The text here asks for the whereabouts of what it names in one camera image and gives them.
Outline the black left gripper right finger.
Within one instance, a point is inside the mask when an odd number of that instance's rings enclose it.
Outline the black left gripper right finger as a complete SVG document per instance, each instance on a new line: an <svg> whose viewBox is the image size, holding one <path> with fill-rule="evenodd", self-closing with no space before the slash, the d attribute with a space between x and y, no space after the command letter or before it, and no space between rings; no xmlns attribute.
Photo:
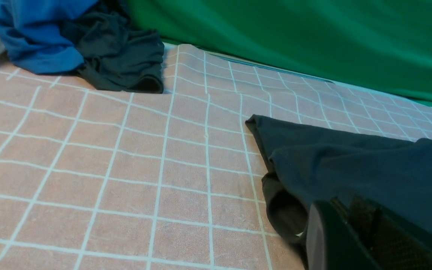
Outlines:
<svg viewBox="0 0 432 270"><path fill-rule="evenodd" d="M330 200L350 232L381 270L432 270L432 235L387 207L354 197Z"/></svg>

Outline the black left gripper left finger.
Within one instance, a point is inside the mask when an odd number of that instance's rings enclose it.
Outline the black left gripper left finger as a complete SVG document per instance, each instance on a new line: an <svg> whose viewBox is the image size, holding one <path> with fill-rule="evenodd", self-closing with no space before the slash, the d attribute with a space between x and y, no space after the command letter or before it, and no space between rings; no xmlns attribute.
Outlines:
<svg viewBox="0 0 432 270"><path fill-rule="evenodd" d="M327 201L310 207L306 233L309 270L380 270L356 232Z"/></svg>

